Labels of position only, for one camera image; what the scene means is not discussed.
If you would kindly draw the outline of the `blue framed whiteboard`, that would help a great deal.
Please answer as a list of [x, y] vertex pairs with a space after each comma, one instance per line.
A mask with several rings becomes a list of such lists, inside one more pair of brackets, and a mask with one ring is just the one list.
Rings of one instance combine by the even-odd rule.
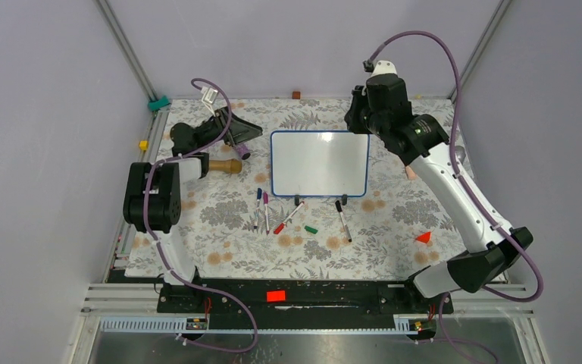
[[271, 192], [279, 197], [361, 197], [368, 189], [370, 137], [345, 130], [275, 130]]

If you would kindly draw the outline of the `green marker cap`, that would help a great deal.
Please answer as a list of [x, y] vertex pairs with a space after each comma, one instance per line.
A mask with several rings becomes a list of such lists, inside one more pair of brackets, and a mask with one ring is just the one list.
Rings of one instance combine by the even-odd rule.
[[313, 227], [309, 227], [309, 226], [307, 226], [307, 225], [306, 225], [306, 226], [304, 226], [304, 229], [305, 229], [307, 232], [309, 232], [310, 234], [317, 234], [317, 233], [318, 233], [318, 230], [317, 230], [317, 229], [315, 229], [315, 228], [313, 228]]

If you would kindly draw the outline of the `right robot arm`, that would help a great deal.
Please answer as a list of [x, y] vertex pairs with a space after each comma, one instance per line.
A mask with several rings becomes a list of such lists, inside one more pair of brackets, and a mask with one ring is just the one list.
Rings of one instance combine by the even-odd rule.
[[431, 189], [461, 234], [465, 251], [413, 274], [406, 306], [423, 312], [441, 293], [475, 293], [510, 268], [533, 241], [526, 227], [512, 224], [487, 202], [455, 159], [448, 133], [428, 114], [412, 111], [405, 81], [395, 74], [367, 79], [352, 90], [344, 120], [348, 131], [373, 134]]

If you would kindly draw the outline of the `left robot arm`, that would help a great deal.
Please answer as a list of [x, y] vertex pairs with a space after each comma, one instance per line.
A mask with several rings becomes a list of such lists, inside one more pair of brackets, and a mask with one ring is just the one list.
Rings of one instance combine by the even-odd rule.
[[[160, 241], [180, 220], [182, 184], [200, 180], [210, 171], [240, 173], [242, 161], [250, 157], [246, 143], [262, 135], [262, 127], [229, 113], [227, 106], [198, 126], [176, 123], [169, 132], [170, 158], [130, 165], [122, 207], [125, 222]], [[238, 149], [239, 158], [212, 160], [205, 149], [219, 141]]]

